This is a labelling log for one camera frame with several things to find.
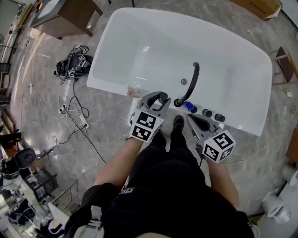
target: drain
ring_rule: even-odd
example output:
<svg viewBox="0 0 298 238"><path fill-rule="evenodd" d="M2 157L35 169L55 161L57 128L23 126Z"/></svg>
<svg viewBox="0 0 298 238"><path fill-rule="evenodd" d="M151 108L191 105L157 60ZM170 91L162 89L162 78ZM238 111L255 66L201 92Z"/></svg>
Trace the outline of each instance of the drain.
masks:
<svg viewBox="0 0 298 238"><path fill-rule="evenodd" d="M181 84L182 84L182 85L187 85L187 80L186 80L186 79L182 79L182 80L181 80Z"/></svg>

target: black knob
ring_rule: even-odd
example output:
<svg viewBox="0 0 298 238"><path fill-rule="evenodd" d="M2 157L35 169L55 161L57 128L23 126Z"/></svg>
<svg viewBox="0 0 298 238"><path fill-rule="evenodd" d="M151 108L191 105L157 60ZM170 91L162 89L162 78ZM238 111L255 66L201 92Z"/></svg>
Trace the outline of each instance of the black knob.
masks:
<svg viewBox="0 0 298 238"><path fill-rule="evenodd" d="M206 116L206 117L212 117L212 111L209 111L208 109L204 109L203 111L202 111L202 114L204 115L204 116Z"/></svg>
<svg viewBox="0 0 298 238"><path fill-rule="evenodd" d="M197 112L197 107L196 106L194 106L194 108L193 109L188 109L191 113L196 113Z"/></svg>
<svg viewBox="0 0 298 238"><path fill-rule="evenodd" d="M225 121L225 117L221 114L216 114L214 118L215 118L216 121L220 121L220 122Z"/></svg>
<svg viewBox="0 0 298 238"><path fill-rule="evenodd" d="M164 92L161 92L158 101L159 101L161 104L164 104L164 102L165 102L167 99L168 99L168 95L167 95L166 93L164 93Z"/></svg>

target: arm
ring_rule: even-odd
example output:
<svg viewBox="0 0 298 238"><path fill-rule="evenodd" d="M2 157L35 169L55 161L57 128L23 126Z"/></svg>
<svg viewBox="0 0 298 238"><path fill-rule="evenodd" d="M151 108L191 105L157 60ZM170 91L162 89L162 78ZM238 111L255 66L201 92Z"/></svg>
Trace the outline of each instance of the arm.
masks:
<svg viewBox="0 0 298 238"><path fill-rule="evenodd" d="M111 183L122 189L143 142L132 138L125 141L116 155L105 165L97 175L94 185Z"/></svg>
<svg viewBox="0 0 298 238"><path fill-rule="evenodd" d="M238 210L240 205L239 194L225 164L223 162L216 164L210 159L206 159L206 161L209 167L211 188L219 192Z"/></svg>

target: electrical outlet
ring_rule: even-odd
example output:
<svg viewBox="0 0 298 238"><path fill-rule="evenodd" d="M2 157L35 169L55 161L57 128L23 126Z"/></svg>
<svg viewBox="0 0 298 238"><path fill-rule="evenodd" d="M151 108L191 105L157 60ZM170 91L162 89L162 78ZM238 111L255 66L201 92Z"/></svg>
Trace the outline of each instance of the electrical outlet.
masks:
<svg viewBox="0 0 298 238"><path fill-rule="evenodd" d="M67 107L66 104L63 104L62 107L59 109L59 114L66 114Z"/></svg>

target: tile floor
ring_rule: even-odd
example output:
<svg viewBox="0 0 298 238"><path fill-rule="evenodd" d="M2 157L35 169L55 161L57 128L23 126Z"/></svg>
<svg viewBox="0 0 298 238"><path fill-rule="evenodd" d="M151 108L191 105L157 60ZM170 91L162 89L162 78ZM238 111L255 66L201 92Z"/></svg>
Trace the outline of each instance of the tile floor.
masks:
<svg viewBox="0 0 298 238"><path fill-rule="evenodd" d="M30 28L26 28L20 36L19 49L12 57L14 88L10 111L26 142L36 151L54 146L52 136L56 136L58 141L65 141L71 133L66 120L58 116L58 96L64 94L72 97L72 83L60 84L60 80L53 75L56 63L67 57L75 44L87 45L90 48L89 54L94 55L112 12L131 6L130 0L113 1L111 5L108 0L95 2L104 15L98 20L92 38L75 35L57 40L44 34L36 35ZM292 53L298 65L298 42L295 39L297 30L282 13L275 19L263 21L228 0L135 0L135 3L137 7L173 11L212 22L244 37L267 53L283 46ZM82 105L90 110L87 135L104 159L109 160L128 135L132 99L88 88L86 80L81 78L75 90ZM25 92L30 83L34 85L32 94ZM286 97L286 90L293 93L293 98ZM229 128L237 146L227 163L238 163L228 165L228 169L239 191L241 207L248 214L259 211L266 193L284 182L281 169L286 163L285 152L297 123L297 115L291 113L292 106L298 106L298 86L274 86L261 137ZM163 130L167 135L177 113L169 110L166 115ZM194 149L196 141L187 126L184 135L189 148L197 156ZM51 153L50 160L44 163L50 171L58 173L60 188L78 179L82 193L93 184L96 173L104 166L81 133L75 133L68 143L58 145ZM209 184L205 162L202 170Z"/></svg>

